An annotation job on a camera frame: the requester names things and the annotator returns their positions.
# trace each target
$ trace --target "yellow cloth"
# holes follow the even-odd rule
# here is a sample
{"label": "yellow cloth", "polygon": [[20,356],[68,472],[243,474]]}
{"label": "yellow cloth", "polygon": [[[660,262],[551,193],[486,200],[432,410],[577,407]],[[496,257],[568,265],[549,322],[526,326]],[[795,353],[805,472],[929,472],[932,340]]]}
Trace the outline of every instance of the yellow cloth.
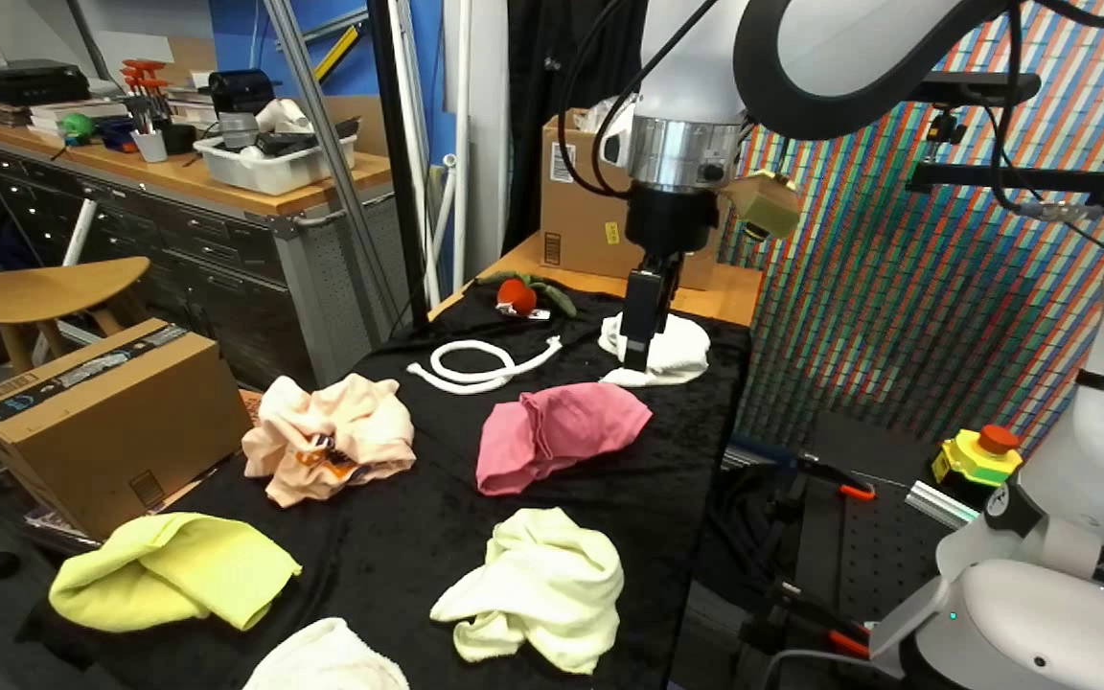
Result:
{"label": "yellow cloth", "polygon": [[62,564],[50,606],[86,628],[136,633],[193,619],[252,628],[301,564],[247,522],[146,514]]}

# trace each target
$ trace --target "black table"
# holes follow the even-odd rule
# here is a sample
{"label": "black table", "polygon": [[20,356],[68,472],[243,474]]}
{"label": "black table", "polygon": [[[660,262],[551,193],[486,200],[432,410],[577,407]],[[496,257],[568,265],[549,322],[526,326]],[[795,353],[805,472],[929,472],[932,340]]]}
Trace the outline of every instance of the black table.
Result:
{"label": "black table", "polygon": [[[733,410],[747,372],[747,329],[707,326],[715,335],[710,372],[685,387],[636,390],[652,407],[639,445],[578,463],[526,492],[521,497],[485,497],[472,487],[485,419],[519,390],[600,379],[614,359],[596,345],[602,313],[616,301],[584,301],[584,317],[564,326],[498,322],[469,290],[439,317],[432,335],[404,336],[371,353],[356,372],[400,379],[400,398],[418,431],[418,463],[389,485],[344,492],[333,501],[275,510],[261,485],[225,463],[179,510],[243,518],[279,541],[307,570],[247,637],[213,620],[174,625],[138,637],[98,637],[41,619],[38,637],[64,661],[86,665],[138,690],[243,686],[259,661],[288,633],[320,619],[344,619],[360,639],[397,661],[409,686],[669,686],[673,653],[685,606],[710,481],[733,432]],[[407,377],[448,336],[486,336],[519,359],[544,349],[549,329],[570,345],[519,382],[452,398]],[[485,564],[492,529],[519,505],[564,505],[578,525],[614,537],[625,560],[616,649],[596,680],[551,671],[536,653],[496,665],[462,665],[452,625],[432,625],[429,606]]]}

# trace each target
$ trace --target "cable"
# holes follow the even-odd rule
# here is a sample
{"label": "cable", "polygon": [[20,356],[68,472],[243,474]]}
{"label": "cable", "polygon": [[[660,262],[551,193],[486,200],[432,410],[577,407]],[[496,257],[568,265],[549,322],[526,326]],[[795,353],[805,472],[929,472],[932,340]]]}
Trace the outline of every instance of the cable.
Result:
{"label": "cable", "polygon": [[[989,119],[989,126],[998,126],[998,113],[989,108],[989,99],[982,99],[982,113]],[[1075,218],[1058,218],[1065,230],[1075,230],[1078,239],[1093,241],[1098,248],[1104,248],[1104,239],[1088,233],[1085,228],[1078,228]]]}
{"label": "cable", "polygon": [[607,140],[607,132],[614,126],[614,119],[616,119],[616,113],[625,108],[625,99],[639,87],[639,81],[646,78],[652,78],[660,67],[665,67],[665,57],[710,16],[710,8],[715,8],[719,0],[703,0],[703,8],[692,16],[692,18],[683,18],[679,22],[679,32],[660,48],[660,53],[646,67],[646,68],[636,68],[633,72],[633,81],[623,87],[623,96],[616,96],[616,105],[607,113],[607,119],[602,119],[602,126],[600,126],[600,140],[596,140],[596,149],[590,149],[590,166],[596,166],[596,180],[611,193],[611,196],[628,196],[628,193],[616,193],[616,187],[611,187],[607,180],[602,180],[602,140]]}
{"label": "cable", "polygon": [[863,666],[863,671],[874,671],[868,661],[857,661],[857,655],[837,655],[837,653],[821,653],[821,649],[782,649],[768,671],[759,676],[759,690],[776,690],[777,686],[777,671],[782,665],[789,661],[812,661],[812,665],[840,665],[840,666]]}
{"label": "cable", "polygon": [[1058,16],[1065,16],[1065,18],[1075,18],[1075,22],[1080,22],[1080,26],[1102,26],[1104,32],[1104,16],[1093,16],[1093,12],[1085,12],[1085,8],[1078,8],[1069,0],[1039,0],[1039,5],[1058,12]]}
{"label": "cable", "polygon": [[[535,372],[535,367],[544,367],[555,353],[564,349],[561,336],[549,336],[549,349],[515,364],[515,356],[492,340],[445,340],[443,349],[432,349],[429,356],[429,367],[421,364],[407,364],[407,372],[421,377],[429,387],[439,390],[448,390],[448,396],[485,396],[485,390],[498,390],[508,387],[512,379]],[[462,372],[462,367],[448,367],[445,356],[448,353],[486,353],[498,359],[498,367],[486,367],[486,372]]]}
{"label": "cable", "polygon": [[[1015,81],[1019,81],[1019,5],[1009,8],[1009,35],[1011,35],[1011,49],[1009,49],[1009,94],[1015,94]],[[989,149],[989,174],[992,174],[992,186],[989,193],[998,196],[998,203],[1011,216],[1033,216],[1033,218],[1043,218],[1043,206],[1024,206],[1024,203],[1011,203],[1009,200],[1009,187],[1004,187],[1004,149],[1009,149],[1009,126],[1011,126],[1011,114],[1015,114],[1015,99],[1004,105],[1004,114],[998,124],[998,142]]]}
{"label": "cable", "polygon": [[[596,44],[596,35],[602,32],[602,18],[607,18],[614,8],[616,8],[616,0],[602,5],[602,12],[596,16],[596,22],[587,26],[584,44],[570,49],[577,63],[570,63],[570,68],[564,68],[564,78],[578,78],[578,72],[584,72],[587,53],[590,53],[590,44]],[[561,166],[568,169],[568,177],[570,177],[578,187],[587,187],[587,193],[596,193],[596,196],[616,196],[616,193],[611,193],[611,187],[587,186],[587,177],[578,174],[578,166],[568,156],[568,147],[564,147],[564,114],[568,114],[568,108],[555,114],[555,154],[561,154]]]}

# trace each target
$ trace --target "yellow label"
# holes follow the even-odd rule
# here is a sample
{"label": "yellow label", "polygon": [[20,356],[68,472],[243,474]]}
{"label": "yellow label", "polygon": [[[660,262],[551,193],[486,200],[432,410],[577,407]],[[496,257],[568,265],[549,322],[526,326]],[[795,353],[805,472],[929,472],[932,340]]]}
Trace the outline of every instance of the yellow label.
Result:
{"label": "yellow label", "polygon": [[623,244],[625,241],[623,224],[602,224],[602,241]]}

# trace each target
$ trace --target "cardboard box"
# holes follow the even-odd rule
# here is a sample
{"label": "cardboard box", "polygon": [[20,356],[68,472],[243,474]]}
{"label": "cardboard box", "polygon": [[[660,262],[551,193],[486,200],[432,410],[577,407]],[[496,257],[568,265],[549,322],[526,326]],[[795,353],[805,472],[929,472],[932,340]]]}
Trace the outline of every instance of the cardboard box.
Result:
{"label": "cardboard box", "polygon": [[[600,180],[590,169],[596,133],[564,124],[564,149],[584,180]],[[628,174],[602,163],[602,180],[628,187]],[[570,180],[561,163],[555,119],[544,124],[544,174],[542,174],[542,230],[544,262],[570,274],[628,278],[639,265],[639,244],[625,239],[628,203],[614,196],[596,196]],[[715,230],[703,253],[683,262],[679,284],[707,287],[719,265],[721,233]]]}
{"label": "cardboard box", "polygon": [[243,432],[219,345],[153,317],[0,382],[0,462],[98,541],[188,492]]}

